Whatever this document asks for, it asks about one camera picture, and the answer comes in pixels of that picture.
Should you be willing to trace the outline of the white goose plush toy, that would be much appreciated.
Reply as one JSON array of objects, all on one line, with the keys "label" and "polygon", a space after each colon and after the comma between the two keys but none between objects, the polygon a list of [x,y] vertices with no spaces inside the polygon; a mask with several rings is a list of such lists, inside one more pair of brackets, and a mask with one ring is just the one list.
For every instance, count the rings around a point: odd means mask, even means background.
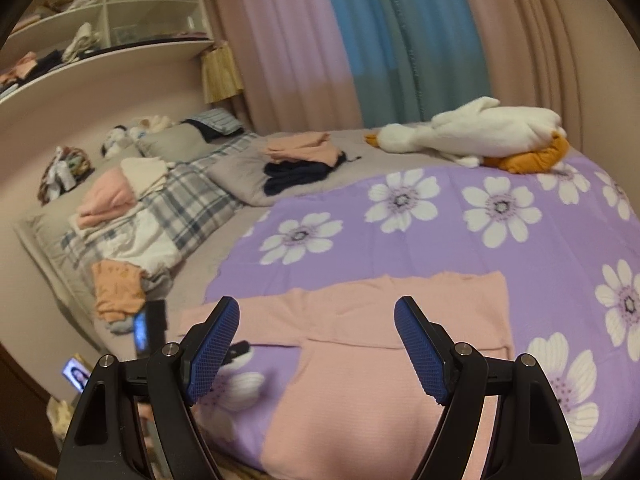
[{"label": "white goose plush toy", "polygon": [[433,151],[463,167],[509,174],[544,174],[570,150],[559,114],[544,107],[504,106],[490,96],[415,126],[388,124],[368,134],[366,142],[390,154]]}]

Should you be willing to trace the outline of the cream folded cloth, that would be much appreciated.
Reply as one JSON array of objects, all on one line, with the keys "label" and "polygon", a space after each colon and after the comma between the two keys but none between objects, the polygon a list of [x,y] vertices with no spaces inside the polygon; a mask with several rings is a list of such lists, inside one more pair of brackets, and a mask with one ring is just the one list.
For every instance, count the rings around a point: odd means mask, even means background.
[{"label": "cream folded cloth", "polygon": [[125,158],[120,162],[120,168],[138,200],[160,191],[170,171],[167,162],[159,157]]}]

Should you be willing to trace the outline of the plaid blue grey quilt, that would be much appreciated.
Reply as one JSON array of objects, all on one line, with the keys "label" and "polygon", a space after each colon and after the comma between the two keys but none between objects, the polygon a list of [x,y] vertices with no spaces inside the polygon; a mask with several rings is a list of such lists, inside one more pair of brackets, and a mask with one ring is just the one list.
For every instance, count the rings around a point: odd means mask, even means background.
[{"label": "plaid blue grey quilt", "polygon": [[123,261],[157,276],[178,266],[243,207],[210,180],[207,170],[239,154],[257,139],[248,132],[193,162],[175,162],[159,191],[140,200],[126,216],[89,235],[71,229],[61,248],[73,268],[85,275],[102,260]]}]

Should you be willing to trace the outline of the grey headboard pillow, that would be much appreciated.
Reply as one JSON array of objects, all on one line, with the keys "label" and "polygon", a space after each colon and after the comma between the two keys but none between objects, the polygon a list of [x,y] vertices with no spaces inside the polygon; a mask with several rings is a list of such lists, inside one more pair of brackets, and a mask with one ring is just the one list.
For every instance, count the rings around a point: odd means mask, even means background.
[{"label": "grey headboard pillow", "polygon": [[190,124],[180,124],[137,140],[137,149],[144,157],[159,157],[166,162],[192,162],[208,156],[217,145],[207,143],[200,130]]}]

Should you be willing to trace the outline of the white wall shelf unit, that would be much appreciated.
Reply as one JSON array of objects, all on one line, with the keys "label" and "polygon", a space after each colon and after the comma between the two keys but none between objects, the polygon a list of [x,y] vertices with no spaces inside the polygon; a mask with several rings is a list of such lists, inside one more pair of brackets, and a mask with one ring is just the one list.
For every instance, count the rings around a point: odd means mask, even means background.
[{"label": "white wall shelf unit", "polygon": [[204,0],[32,0],[1,47],[1,101],[93,55],[213,43]]}]

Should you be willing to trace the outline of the patterned stuffed bag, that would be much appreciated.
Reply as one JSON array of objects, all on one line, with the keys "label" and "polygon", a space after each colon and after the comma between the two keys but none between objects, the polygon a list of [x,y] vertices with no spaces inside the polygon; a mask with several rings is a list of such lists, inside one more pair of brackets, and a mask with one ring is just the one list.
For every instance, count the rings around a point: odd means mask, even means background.
[{"label": "patterned stuffed bag", "polygon": [[44,206],[57,200],[63,194],[77,188],[93,173],[93,164],[84,150],[58,146],[42,175],[37,194],[38,202]]}]

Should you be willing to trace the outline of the orange crumpled garment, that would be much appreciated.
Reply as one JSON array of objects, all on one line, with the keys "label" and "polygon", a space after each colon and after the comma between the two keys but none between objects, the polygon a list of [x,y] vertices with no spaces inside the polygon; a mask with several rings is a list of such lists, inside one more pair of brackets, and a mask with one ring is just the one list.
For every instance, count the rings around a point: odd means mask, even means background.
[{"label": "orange crumpled garment", "polygon": [[96,316],[105,322],[125,321],[145,304],[144,271],[134,264],[101,260],[91,267]]}]

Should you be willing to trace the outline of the folded pink garment on stack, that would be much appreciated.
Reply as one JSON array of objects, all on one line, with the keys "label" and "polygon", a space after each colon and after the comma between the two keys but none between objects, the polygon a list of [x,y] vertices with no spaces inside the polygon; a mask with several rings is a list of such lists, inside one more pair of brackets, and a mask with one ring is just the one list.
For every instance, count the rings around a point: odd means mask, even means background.
[{"label": "folded pink garment on stack", "polygon": [[321,162],[334,167],[342,151],[331,141],[327,132],[303,132],[281,136],[267,142],[264,153],[273,161]]}]

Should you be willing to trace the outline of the purple floral bed sheet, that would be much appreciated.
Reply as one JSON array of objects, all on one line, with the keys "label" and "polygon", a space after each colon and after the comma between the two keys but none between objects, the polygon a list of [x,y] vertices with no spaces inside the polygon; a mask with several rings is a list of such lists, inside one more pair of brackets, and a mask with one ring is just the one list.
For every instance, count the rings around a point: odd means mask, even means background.
[{"label": "purple floral bed sheet", "polygon": [[503,275],[516,350],[541,362],[582,471],[606,471],[639,422],[639,221],[588,158],[539,176],[411,169],[279,200],[205,297],[442,272]]}]

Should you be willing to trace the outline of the pink knit sweater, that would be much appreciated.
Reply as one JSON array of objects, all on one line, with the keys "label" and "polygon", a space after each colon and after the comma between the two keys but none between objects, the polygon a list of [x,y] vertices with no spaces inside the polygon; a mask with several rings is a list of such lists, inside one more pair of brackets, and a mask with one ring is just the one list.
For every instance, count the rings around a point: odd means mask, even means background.
[{"label": "pink knit sweater", "polygon": [[416,377],[394,324],[403,296],[457,341],[510,358],[506,280],[351,278],[277,266],[219,274],[180,330],[223,296],[238,300],[239,339],[250,352],[224,367],[196,419],[217,448],[277,479],[408,479],[440,406]]}]

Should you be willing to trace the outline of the folded pink towel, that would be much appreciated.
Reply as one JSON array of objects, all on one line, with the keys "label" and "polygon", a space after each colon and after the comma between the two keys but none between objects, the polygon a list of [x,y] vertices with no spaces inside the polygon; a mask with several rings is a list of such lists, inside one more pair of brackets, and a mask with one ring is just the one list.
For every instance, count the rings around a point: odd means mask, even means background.
[{"label": "folded pink towel", "polygon": [[137,199],[119,166],[101,174],[77,208],[79,229],[94,228],[119,218],[136,206]]}]

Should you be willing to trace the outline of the striped folded cloth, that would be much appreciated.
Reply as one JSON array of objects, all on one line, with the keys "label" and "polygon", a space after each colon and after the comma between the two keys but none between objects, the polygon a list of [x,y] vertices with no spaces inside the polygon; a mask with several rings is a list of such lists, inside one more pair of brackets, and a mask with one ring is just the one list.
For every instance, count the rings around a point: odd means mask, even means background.
[{"label": "striped folded cloth", "polygon": [[242,122],[222,107],[214,107],[193,115],[186,118],[183,123],[191,125],[198,130],[207,143],[244,132]]}]

